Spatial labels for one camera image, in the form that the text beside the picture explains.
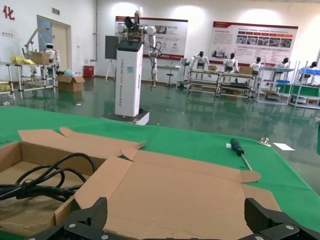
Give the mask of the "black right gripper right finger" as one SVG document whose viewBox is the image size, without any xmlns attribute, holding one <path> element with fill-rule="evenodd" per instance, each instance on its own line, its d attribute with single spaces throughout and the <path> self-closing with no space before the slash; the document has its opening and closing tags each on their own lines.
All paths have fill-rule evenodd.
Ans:
<svg viewBox="0 0 320 240">
<path fill-rule="evenodd" d="M 245 240 L 318 240 L 320 233 L 302 226 L 286 213 L 260 205 L 253 198 L 244 201 L 244 219 L 252 231 Z"/>
</svg>

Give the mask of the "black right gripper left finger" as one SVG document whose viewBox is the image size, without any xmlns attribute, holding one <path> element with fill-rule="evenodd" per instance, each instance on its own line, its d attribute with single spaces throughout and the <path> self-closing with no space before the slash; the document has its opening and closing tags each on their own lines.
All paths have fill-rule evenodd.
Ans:
<svg viewBox="0 0 320 240">
<path fill-rule="evenodd" d="M 108 201 L 100 197 L 91 207 L 73 211 L 62 223 L 27 237 L 28 240 L 106 240 L 103 228 Z"/>
</svg>

